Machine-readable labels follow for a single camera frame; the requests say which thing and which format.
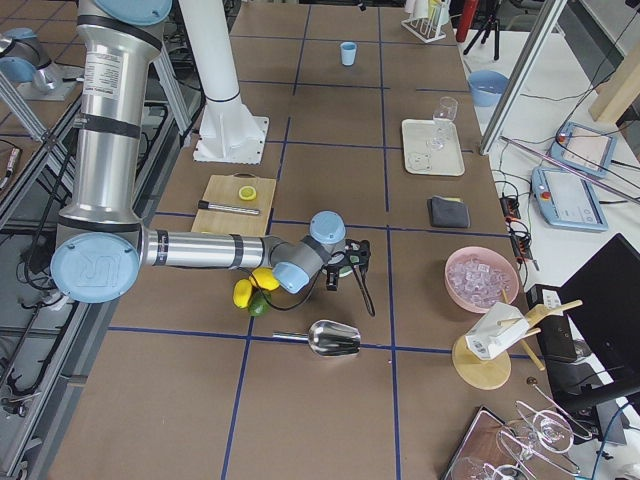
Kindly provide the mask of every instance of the blue joint cap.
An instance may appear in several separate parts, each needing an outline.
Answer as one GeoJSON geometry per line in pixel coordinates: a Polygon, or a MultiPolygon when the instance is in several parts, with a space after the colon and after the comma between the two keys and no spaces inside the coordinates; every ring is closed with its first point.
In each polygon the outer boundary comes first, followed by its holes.
{"type": "Polygon", "coordinates": [[[2,57],[0,58],[0,71],[10,82],[27,83],[33,80],[36,67],[31,65],[24,58],[2,57]]]}
{"type": "Polygon", "coordinates": [[[91,232],[58,247],[51,261],[53,280],[62,293],[86,303],[118,298],[136,281],[140,257],[125,239],[91,232]]]}
{"type": "Polygon", "coordinates": [[[307,272],[291,262],[278,263],[273,267],[272,273],[280,286],[289,293],[298,293],[310,280],[307,272]]]}
{"type": "Polygon", "coordinates": [[[171,11],[172,0],[95,0],[96,5],[116,20],[138,27],[163,21],[171,11]]]}
{"type": "Polygon", "coordinates": [[[16,40],[28,40],[30,38],[38,38],[36,33],[27,27],[12,28],[4,32],[5,37],[15,38],[16,40]]]}
{"type": "Polygon", "coordinates": [[[324,211],[314,215],[309,233],[318,242],[332,245],[341,242],[347,233],[342,217],[335,212],[324,211]]]}

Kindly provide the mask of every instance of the sticker label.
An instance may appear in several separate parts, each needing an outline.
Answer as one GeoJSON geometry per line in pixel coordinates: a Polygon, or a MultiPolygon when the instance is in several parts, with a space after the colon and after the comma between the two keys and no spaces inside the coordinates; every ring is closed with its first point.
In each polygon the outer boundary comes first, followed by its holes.
{"type": "Polygon", "coordinates": [[[122,57],[110,53],[87,52],[84,70],[85,95],[115,99],[120,94],[122,57]]]}
{"type": "Polygon", "coordinates": [[[555,290],[546,290],[543,289],[542,290],[542,301],[544,303],[544,306],[547,308],[556,308],[559,307],[560,304],[560,297],[558,296],[558,292],[556,292],[555,290]]]}

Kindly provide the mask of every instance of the tablet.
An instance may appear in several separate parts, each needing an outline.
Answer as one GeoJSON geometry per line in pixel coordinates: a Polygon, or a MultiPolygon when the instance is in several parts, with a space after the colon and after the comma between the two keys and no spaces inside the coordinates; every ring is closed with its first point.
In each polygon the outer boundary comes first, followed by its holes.
{"type": "Polygon", "coordinates": [[[609,225],[590,183],[566,170],[534,168],[533,194],[545,220],[558,228],[604,232],[609,225]]]}
{"type": "Polygon", "coordinates": [[[615,138],[573,122],[568,122],[558,136],[564,140],[553,142],[549,149],[551,157],[594,177],[606,175],[616,146],[615,138]]]}

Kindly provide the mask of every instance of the metal scoop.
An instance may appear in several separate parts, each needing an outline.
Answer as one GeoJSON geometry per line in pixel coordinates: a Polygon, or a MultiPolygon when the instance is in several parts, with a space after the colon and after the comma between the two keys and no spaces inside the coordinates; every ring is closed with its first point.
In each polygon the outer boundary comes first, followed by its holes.
{"type": "Polygon", "coordinates": [[[357,328],[332,320],[318,320],[303,333],[273,332],[273,338],[309,342],[309,347],[323,357],[354,355],[360,350],[360,332],[357,328]]]}

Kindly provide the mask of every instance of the black monitor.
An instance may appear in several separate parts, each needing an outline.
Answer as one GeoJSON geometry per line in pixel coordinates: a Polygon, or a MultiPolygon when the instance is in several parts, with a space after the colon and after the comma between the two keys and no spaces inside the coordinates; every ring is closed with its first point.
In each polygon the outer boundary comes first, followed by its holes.
{"type": "Polygon", "coordinates": [[[559,290],[562,303],[580,299],[569,316],[613,383],[558,398],[570,412],[627,397],[640,413],[640,253],[615,235],[559,290]]]}

